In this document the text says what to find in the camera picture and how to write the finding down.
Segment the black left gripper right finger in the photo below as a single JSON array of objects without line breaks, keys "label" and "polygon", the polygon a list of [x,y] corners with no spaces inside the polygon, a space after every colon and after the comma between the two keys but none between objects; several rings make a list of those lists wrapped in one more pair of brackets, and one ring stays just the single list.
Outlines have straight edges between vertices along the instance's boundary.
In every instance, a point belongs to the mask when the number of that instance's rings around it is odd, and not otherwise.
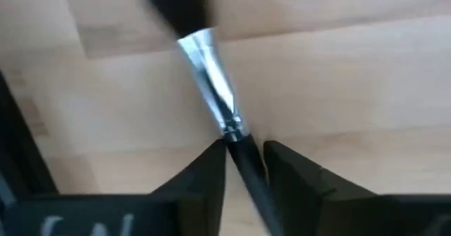
[{"label": "black left gripper right finger", "polygon": [[315,235],[326,201],[375,195],[277,141],[264,142],[264,161],[286,235]]}]

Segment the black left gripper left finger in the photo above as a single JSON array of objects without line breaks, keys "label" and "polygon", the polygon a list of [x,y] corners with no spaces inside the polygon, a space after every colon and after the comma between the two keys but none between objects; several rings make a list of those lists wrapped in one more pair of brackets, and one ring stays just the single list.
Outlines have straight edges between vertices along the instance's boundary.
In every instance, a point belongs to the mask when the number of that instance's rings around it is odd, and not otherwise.
[{"label": "black left gripper left finger", "polygon": [[226,145],[214,141],[192,163],[151,193],[175,202],[177,235],[218,236],[226,185]]}]

